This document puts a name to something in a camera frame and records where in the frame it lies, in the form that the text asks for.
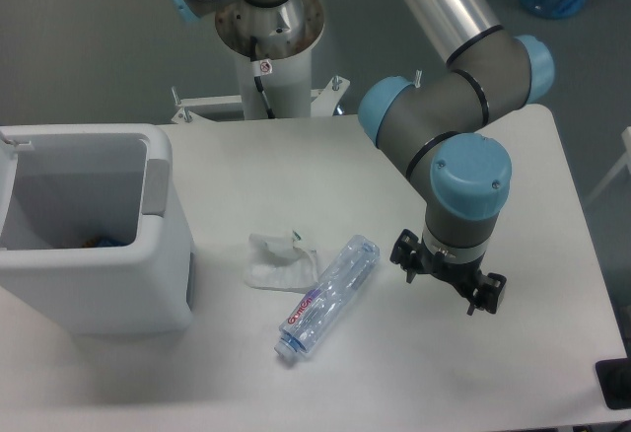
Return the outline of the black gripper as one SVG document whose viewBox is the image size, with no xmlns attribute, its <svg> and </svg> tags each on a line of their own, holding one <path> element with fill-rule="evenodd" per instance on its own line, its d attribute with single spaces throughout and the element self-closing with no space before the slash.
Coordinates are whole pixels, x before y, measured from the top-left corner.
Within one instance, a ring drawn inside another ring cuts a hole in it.
<svg viewBox="0 0 631 432">
<path fill-rule="evenodd" d="M 467 298 L 467 314 L 476 310 L 495 315 L 505 294 L 507 278 L 490 272 L 483 274 L 480 266 L 486 254 L 486 243 L 469 248 L 448 246 L 432 234 L 419 239 L 404 229 L 395 241 L 389 260 L 406 273 L 406 281 L 417 275 L 431 275 L 452 285 L 459 295 Z"/>
</svg>

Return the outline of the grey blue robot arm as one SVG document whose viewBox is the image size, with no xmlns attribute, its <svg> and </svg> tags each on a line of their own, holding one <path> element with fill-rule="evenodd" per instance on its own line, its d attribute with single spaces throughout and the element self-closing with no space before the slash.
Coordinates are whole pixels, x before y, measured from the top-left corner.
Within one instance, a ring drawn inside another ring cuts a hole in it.
<svg viewBox="0 0 631 432">
<path fill-rule="evenodd" d="M 186 20 L 213 15 L 240 65 L 244 116 L 311 116 L 312 47 L 324 17 L 318 0 L 173 0 Z M 472 311 L 495 313 L 503 275 L 483 273 L 510 188 L 507 151 L 481 129 L 543 96 L 554 80 L 548 48 L 510 36 L 485 0 L 404 0 L 444 60 L 447 74 L 422 86 L 388 77 L 362 99 L 367 136 L 426 202 L 421 236 L 401 233 L 390 259 L 408 279 L 452 285 Z"/>
</svg>

